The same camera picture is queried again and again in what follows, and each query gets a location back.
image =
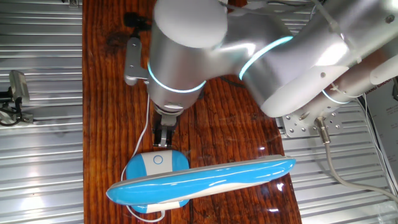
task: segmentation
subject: wooden table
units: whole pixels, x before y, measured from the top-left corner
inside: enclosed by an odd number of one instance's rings
[[[83,13],[84,207],[86,223],[142,223],[105,192],[130,159],[144,127],[147,93],[142,82],[123,80],[126,42],[132,28],[123,26],[125,12],[152,17],[154,0],[85,0]],[[237,6],[246,2],[230,2]],[[149,55],[150,32],[142,32],[142,65]],[[140,152],[152,146],[150,128]],[[173,138],[190,167],[246,161],[284,154],[278,127],[244,88],[219,78],[205,86],[204,99],[181,115]],[[159,213],[141,215],[155,219]],[[268,184],[193,199],[166,212],[160,223],[300,223],[289,175]]]

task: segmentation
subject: metal mounting plate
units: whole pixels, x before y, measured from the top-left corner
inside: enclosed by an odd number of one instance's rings
[[[79,0],[69,0],[69,7],[70,8],[78,8],[79,7]]]
[[[315,125],[307,126],[299,118],[291,114],[282,117],[285,127],[285,135],[290,138],[301,138],[317,136],[318,130]],[[330,113],[325,119],[329,134],[340,134],[343,132],[343,126],[337,113]]]
[[[148,79],[148,70],[141,68],[141,48],[141,41],[138,38],[133,37],[127,42],[124,64],[124,81],[127,85],[135,85],[138,79]]]

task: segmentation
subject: metal bracket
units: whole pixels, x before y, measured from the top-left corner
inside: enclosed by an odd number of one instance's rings
[[[2,108],[5,110],[12,111],[10,106],[7,107],[3,106]],[[3,123],[11,124],[17,121],[17,115],[0,112],[0,120]],[[33,114],[22,113],[22,122],[18,123],[18,126],[27,126],[28,124],[33,124]]]
[[[70,8],[79,8],[79,0],[69,0]]]
[[[149,72],[141,68],[141,41],[131,38],[127,42],[126,62],[124,64],[124,81],[127,85],[135,85],[138,79],[147,80]]]
[[[299,117],[291,114],[282,117],[285,127],[285,135],[290,138],[302,138],[318,136],[318,129],[315,125],[307,126],[303,124]],[[343,126],[337,113],[330,113],[325,119],[326,128],[329,134],[340,134],[343,132]]]

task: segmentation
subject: ribbed metal panel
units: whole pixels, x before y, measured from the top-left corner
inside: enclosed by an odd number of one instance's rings
[[[67,2],[0,0],[0,90],[24,72],[37,120],[0,127],[0,223],[83,223],[82,10]]]
[[[361,107],[349,103],[337,113],[344,129],[331,137],[337,172],[350,182],[388,189]],[[330,175],[319,136],[288,138],[277,121],[286,155],[297,160],[290,174],[303,223],[395,223],[398,209],[386,196],[345,187]]]

